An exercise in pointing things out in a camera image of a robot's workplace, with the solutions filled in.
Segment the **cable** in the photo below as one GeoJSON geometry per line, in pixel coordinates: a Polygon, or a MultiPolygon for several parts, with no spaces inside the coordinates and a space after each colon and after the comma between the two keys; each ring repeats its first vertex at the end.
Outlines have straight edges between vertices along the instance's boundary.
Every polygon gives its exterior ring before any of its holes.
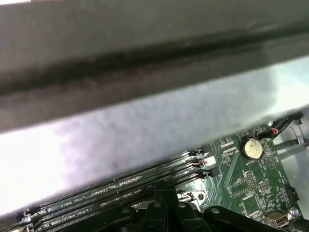
{"type": "Polygon", "coordinates": [[[286,149],[288,147],[295,146],[295,145],[299,145],[297,139],[288,140],[288,141],[285,141],[281,144],[277,144],[277,145],[275,145],[275,148],[276,148],[276,150],[283,150],[283,149],[286,149]]]}
{"type": "Polygon", "coordinates": [[[279,134],[279,131],[276,128],[271,128],[271,131],[274,133],[274,135],[279,134]]]}

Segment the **green circuit board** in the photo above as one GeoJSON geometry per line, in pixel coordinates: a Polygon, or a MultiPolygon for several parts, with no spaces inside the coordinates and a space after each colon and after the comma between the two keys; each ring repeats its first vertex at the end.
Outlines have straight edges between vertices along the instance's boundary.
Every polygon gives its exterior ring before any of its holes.
{"type": "Polygon", "coordinates": [[[259,160],[247,160],[239,153],[244,136],[267,129],[266,125],[259,126],[203,145],[206,157],[215,157],[216,163],[211,167],[218,167],[221,174],[180,188],[204,191],[207,197],[202,210],[218,205],[262,223],[263,215],[269,212],[293,206],[299,210],[297,201],[291,201],[285,191],[290,184],[271,139],[261,140],[264,154],[259,160]]]}

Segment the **gray metal panel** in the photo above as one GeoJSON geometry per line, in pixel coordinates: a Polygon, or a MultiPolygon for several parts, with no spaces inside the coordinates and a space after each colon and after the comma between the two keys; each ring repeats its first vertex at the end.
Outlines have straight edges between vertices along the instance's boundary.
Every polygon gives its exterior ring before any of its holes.
{"type": "Polygon", "coordinates": [[[251,33],[257,26],[268,31],[306,18],[308,8],[307,0],[77,0],[1,6],[0,73],[15,75],[2,76],[0,86],[26,81],[23,72],[31,68],[91,62],[133,47],[221,32],[251,33]]]}
{"type": "Polygon", "coordinates": [[[298,58],[4,133],[0,215],[304,107],[308,73],[298,58]]]}
{"type": "MultiPolygon", "coordinates": [[[[282,141],[296,139],[299,135],[309,138],[309,118],[306,112],[308,112],[308,108],[305,110],[301,125],[291,123],[291,125],[274,140],[274,143],[278,144],[282,141]]],[[[297,145],[292,148],[280,150],[278,153],[280,154],[280,159],[289,182],[291,186],[296,188],[300,198],[298,202],[300,210],[303,216],[309,219],[309,152],[306,151],[304,146],[297,145]]]]}

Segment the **screw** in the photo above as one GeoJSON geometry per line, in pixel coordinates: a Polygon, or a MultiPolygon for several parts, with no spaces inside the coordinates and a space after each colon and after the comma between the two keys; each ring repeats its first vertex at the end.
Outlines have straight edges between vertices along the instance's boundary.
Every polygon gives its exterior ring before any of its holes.
{"type": "Polygon", "coordinates": [[[220,210],[217,209],[217,208],[212,208],[211,212],[214,213],[214,214],[218,214],[218,213],[220,213],[220,210]]]}
{"type": "Polygon", "coordinates": [[[179,204],[178,204],[178,207],[179,207],[179,208],[185,208],[185,203],[182,203],[182,202],[179,203],[179,204]]]}
{"type": "Polygon", "coordinates": [[[122,210],[122,213],[124,213],[124,214],[127,214],[128,212],[130,212],[130,210],[127,209],[127,208],[124,208],[124,209],[122,210]]]}
{"type": "Polygon", "coordinates": [[[154,203],[154,207],[156,207],[156,208],[160,208],[160,207],[161,207],[161,205],[160,205],[160,203],[154,203]]]}
{"type": "Polygon", "coordinates": [[[203,199],[204,199],[204,195],[203,195],[202,193],[199,194],[199,195],[198,195],[198,199],[199,199],[199,200],[203,200],[203,199]]]}

